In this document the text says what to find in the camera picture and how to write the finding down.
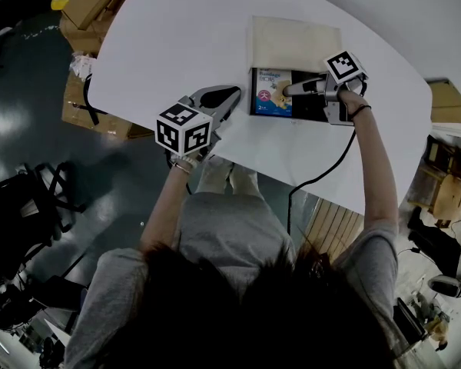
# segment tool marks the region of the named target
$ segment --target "wooden pallet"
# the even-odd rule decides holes
[[[361,214],[320,199],[307,227],[303,247],[308,249],[312,245],[320,254],[328,253],[333,262],[355,241],[361,227]]]

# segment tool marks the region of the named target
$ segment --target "red circle logo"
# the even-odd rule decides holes
[[[269,101],[270,98],[271,98],[271,94],[268,90],[261,90],[259,93],[258,93],[258,98],[261,100],[261,101]]]

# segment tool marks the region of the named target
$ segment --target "person's right arm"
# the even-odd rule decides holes
[[[340,98],[347,105],[350,115],[362,105],[368,105],[364,98],[353,91],[342,91]],[[398,200],[393,170],[370,108],[360,111],[353,118],[353,123],[363,167],[366,202],[364,227],[368,228],[380,220],[398,224]]]

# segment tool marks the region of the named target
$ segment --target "white table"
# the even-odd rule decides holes
[[[242,102],[219,129],[214,152],[290,185],[315,178],[341,155],[352,128],[249,116],[246,34],[252,15],[341,29],[344,48],[369,73],[373,106],[396,179],[407,192],[430,132],[431,93],[410,64],[377,34],[325,0],[127,0],[104,40],[89,99],[103,111],[148,128],[183,95],[237,85]],[[363,214],[360,152],[305,190]]]

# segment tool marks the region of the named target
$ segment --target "gray fabric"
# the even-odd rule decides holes
[[[386,324],[393,317],[395,237],[396,227],[376,224],[333,264]],[[191,261],[208,259],[241,291],[258,267],[275,259],[283,245],[292,258],[295,253],[290,237],[261,198],[197,193],[184,204],[181,252]],[[93,367],[93,357],[102,345],[136,315],[147,274],[142,255],[134,249],[118,249],[101,256],[65,352],[67,369]]]

